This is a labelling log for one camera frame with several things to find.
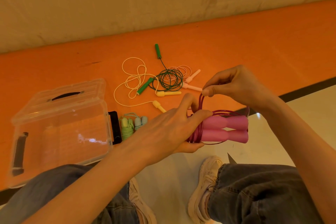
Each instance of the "black handle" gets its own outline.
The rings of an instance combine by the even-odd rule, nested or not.
[[[113,133],[113,142],[112,144],[118,144],[122,142],[121,132],[119,127],[118,113],[116,111],[108,112],[111,119],[112,133]]]
[[[13,176],[23,174],[23,154],[25,152],[26,139],[28,137],[28,132],[23,132],[21,136],[16,141],[14,162],[12,167]]]
[[[77,91],[77,92],[69,92],[69,93],[65,93],[65,94],[62,94],[62,95],[59,95],[55,98],[53,98],[51,101],[54,101],[56,99],[60,99],[60,98],[65,98],[65,97],[69,97],[69,96],[73,96],[73,95],[78,95],[78,94],[81,94],[83,93],[84,91]]]

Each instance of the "pink handle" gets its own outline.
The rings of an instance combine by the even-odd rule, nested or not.
[[[211,116],[203,120],[203,129],[221,129],[221,128],[233,128],[237,130],[247,130],[249,120],[246,116]]]
[[[246,130],[203,129],[202,142],[224,142],[226,140],[246,143],[249,135]]]

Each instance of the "clear plastic storage box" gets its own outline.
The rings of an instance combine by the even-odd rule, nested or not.
[[[104,79],[39,92],[12,119],[15,126],[8,187],[43,171],[87,165],[111,149]]]

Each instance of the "white sneaker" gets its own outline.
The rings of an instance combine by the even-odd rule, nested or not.
[[[196,224],[212,223],[205,212],[205,196],[210,194],[215,186],[218,169],[223,161],[218,156],[211,156],[204,160],[199,171],[198,185],[188,202],[188,214]]]
[[[141,212],[143,223],[157,224],[156,217],[152,209],[149,208],[140,196],[139,185],[134,177],[129,181],[129,200],[136,209]]]

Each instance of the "orange mat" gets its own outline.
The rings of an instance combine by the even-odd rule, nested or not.
[[[190,83],[193,86],[202,87],[214,73],[244,64],[281,95],[336,76],[335,11],[336,0],[330,0],[0,55],[0,189],[5,188],[9,167],[11,118],[35,93],[104,78],[110,111],[119,115],[136,112],[151,119],[160,114],[152,104],[122,107],[114,101],[113,91],[127,78],[121,64],[128,57],[143,59],[149,73],[158,74],[163,69],[154,49],[158,43],[166,66],[184,64],[193,71],[201,69]],[[128,62],[128,71],[135,73],[139,64]],[[130,100],[128,91],[123,86],[118,90],[120,102],[131,105],[157,99],[165,109],[178,106],[183,96],[159,99],[147,88]],[[224,96],[204,103],[210,110],[240,107]]]

